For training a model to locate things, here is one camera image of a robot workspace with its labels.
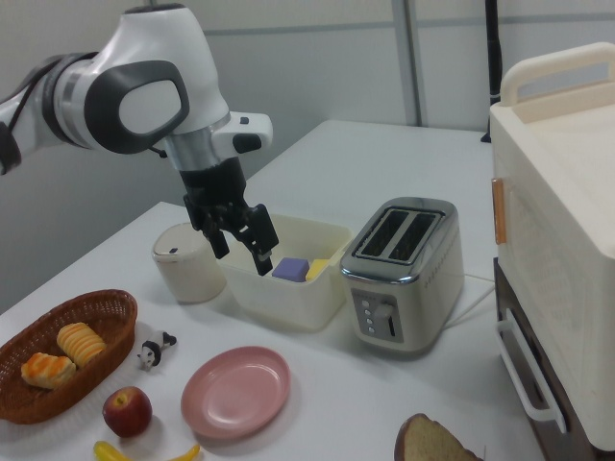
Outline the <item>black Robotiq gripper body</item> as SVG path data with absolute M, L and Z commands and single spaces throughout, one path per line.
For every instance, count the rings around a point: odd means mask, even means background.
M 248 209 L 244 200 L 246 180 L 238 158 L 228 158 L 200 171 L 181 171 L 189 214 L 217 206 Z

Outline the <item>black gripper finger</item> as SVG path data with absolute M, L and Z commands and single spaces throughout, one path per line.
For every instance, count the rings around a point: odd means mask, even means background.
M 208 206 L 196 205 L 188 194 L 184 195 L 184 205 L 192 228 L 205 236 L 214 256 L 222 259 L 229 253 L 229 247 L 215 214 Z
M 250 252 L 258 274 L 270 273 L 272 250 L 279 244 L 279 238 L 266 206 L 232 206 L 229 226 L 234 238 Z

